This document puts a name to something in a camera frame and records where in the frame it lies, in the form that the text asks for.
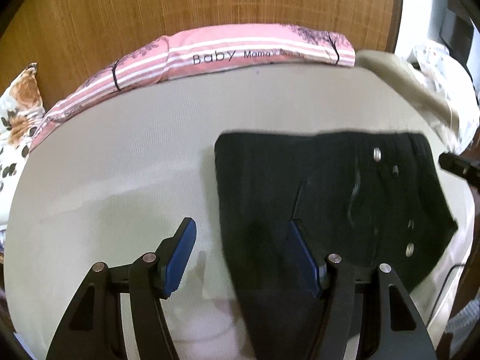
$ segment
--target silver grommet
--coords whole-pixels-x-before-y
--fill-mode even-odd
[[[145,261],[146,263],[151,263],[155,261],[156,258],[157,256],[155,255],[155,253],[146,253],[143,255],[143,261]]]
[[[373,150],[373,159],[374,159],[376,162],[379,162],[381,158],[382,158],[382,152],[380,151],[380,149],[379,149],[378,147],[376,147],[376,148]]]
[[[105,264],[102,262],[96,262],[95,264],[92,265],[92,271],[94,272],[100,272],[105,268]]]
[[[392,270],[392,267],[384,262],[379,265],[379,268],[382,272],[385,272],[386,274]]]
[[[413,245],[413,243],[409,243],[407,246],[406,246],[406,250],[405,250],[405,256],[407,257],[411,257],[412,254],[413,254],[413,250],[415,249],[415,245]]]
[[[340,261],[342,261],[342,256],[340,256],[339,254],[336,254],[336,253],[332,253],[332,254],[328,255],[328,260],[335,263],[335,264],[338,264]]]

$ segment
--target white stripe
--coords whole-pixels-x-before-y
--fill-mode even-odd
[[[274,49],[275,45],[255,44],[255,45],[245,45],[245,46],[248,47],[248,48],[246,48],[246,50],[250,51],[250,50],[272,50],[272,49]],[[239,52],[236,52],[233,57],[234,58],[244,57],[244,54],[242,54],[242,52],[244,52],[246,50],[243,50],[243,49],[242,50],[237,50]],[[303,54],[305,56],[317,56],[317,57],[325,57],[326,56],[326,57],[328,57],[329,60],[331,60],[331,57],[333,56],[333,55],[328,54],[327,52],[313,52],[313,51],[309,51],[309,50],[302,50],[302,49],[297,48],[297,47],[284,47],[283,50],[291,51],[291,52],[300,52],[301,54]],[[205,54],[210,54],[210,50],[205,51]],[[163,73],[165,73],[165,71],[168,71],[171,68],[178,68],[178,67],[192,65],[193,64],[192,59],[188,63],[170,64],[170,62],[174,62],[176,60],[182,60],[183,61],[183,60],[186,60],[186,59],[190,59],[190,58],[193,57],[193,55],[195,55],[195,53],[190,53],[190,54],[187,54],[187,55],[180,55],[178,57],[174,57],[171,60],[169,60],[168,62],[162,62],[161,64],[157,64],[157,65],[145,68],[143,70],[139,70],[138,72],[131,73],[128,76],[122,77],[121,79],[117,80],[117,83],[118,84],[123,84],[133,77],[141,76],[143,73],[149,73],[149,72],[152,72],[152,71],[156,71],[160,68],[163,68],[163,70],[160,73],[155,72],[154,74],[150,74],[148,76],[141,76],[138,79],[133,80],[132,82],[129,82],[125,85],[125,86],[128,86],[128,85],[135,84],[135,83],[137,83],[139,81],[142,81],[142,80],[147,80],[148,78],[153,78],[155,75],[158,75],[158,74],[162,75]],[[77,105],[78,103],[81,103],[83,100],[85,100],[89,97],[95,96],[96,94],[104,91],[105,89],[112,88],[114,86],[115,86],[115,83],[111,82],[108,85],[103,86],[101,88],[98,88],[97,90],[93,91],[92,93],[89,93],[89,94],[81,97],[80,99],[75,100],[73,103],[68,104],[68,106],[63,108],[63,109],[53,111],[53,112],[50,111],[48,116],[55,116],[55,115],[58,115],[58,114],[62,114],[65,111],[67,111],[68,109]]]
[[[183,50],[191,50],[195,47],[203,47],[203,46],[210,46],[210,45],[214,45],[214,44],[220,44],[220,43],[238,43],[238,42],[263,42],[263,41],[267,41],[267,42],[278,42],[278,43],[281,43],[281,44],[292,44],[292,45],[295,45],[295,46],[303,46],[303,47],[309,47],[309,48],[312,48],[312,49],[324,49],[325,47],[324,46],[317,46],[315,44],[310,44],[310,43],[304,43],[304,42],[298,42],[296,40],[289,40],[289,39],[280,39],[280,38],[271,38],[271,37],[261,37],[261,36],[249,36],[249,37],[243,37],[243,38],[225,38],[225,39],[216,39],[216,40],[207,40],[205,42],[199,42],[199,43],[193,43],[193,44],[187,44],[187,45],[184,45],[184,46],[180,46],[180,47],[172,47],[171,49],[169,49],[167,52],[163,52],[162,54],[159,54],[159,55],[155,55],[155,56],[152,56],[150,58],[147,58],[147,59],[143,59],[141,61],[138,61],[138,62],[135,62],[135,63],[132,63],[132,64],[129,64],[129,66],[126,66],[122,69],[119,69],[116,73],[117,74],[121,74],[123,73],[124,71],[127,71],[129,69],[133,69],[133,68],[136,68],[137,66],[141,66],[143,64],[146,64],[146,63],[149,63],[149,62],[153,62],[153,61],[156,61],[158,59],[162,59],[163,57],[165,56],[168,56],[169,53],[171,52],[176,52],[176,51],[183,51]],[[349,51],[349,50],[342,50],[342,54],[345,54],[345,55],[350,55],[350,56],[355,56],[355,52],[354,51]],[[105,76],[101,79],[98,79],[97,81],[93,82],[92,84],[86,86],[85,88],[82,88],[81,90],[79,90],[78,92],[76,92],[77,94],[80,94],[82,92],[84,92],[85,90],[87,90],[88,87],[90,86],[94,86],[94,85],[98,85],[104,81],[106,81],[107,79],[109,78],[109,76]],[[59,101],[57,104],[58,105],[62,105],[64,102],[66,102],[67,100],[69,99],[69,97],[67,97],[66,99],[64,100],[61,100]]]

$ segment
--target wooden panel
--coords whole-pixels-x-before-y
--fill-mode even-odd
[[[231,23],[292,23],[384,50],[393,0],[25,0],[0,39],[0,88],[30,62],[46,108],[161,35]]]

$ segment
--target folded black clothing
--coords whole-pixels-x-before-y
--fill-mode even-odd
[[[222,246],[259,359],[303,359],[324,302],[289,256],[298,218],[329,253],[388,263],[411,291],[458,225],[420,134],[227,133],[215,143]]]

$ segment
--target black clamp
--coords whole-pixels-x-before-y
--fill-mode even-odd
[[[352,265],[324,250],[298,219],[290,222],[287,244],[306,288],[328,299],[309,360],[344,358],[356,293],[364,301],[357,360],[437,359],[417,308],[390,265]]]
[[[130,294],[131,315],[142,360],[178,360],[160,304],[176,291],[196,240],[195,221],[184,218],[155,253],[129,265],[96,262],[65,311],[47,360],[127,360],[120,294]]]

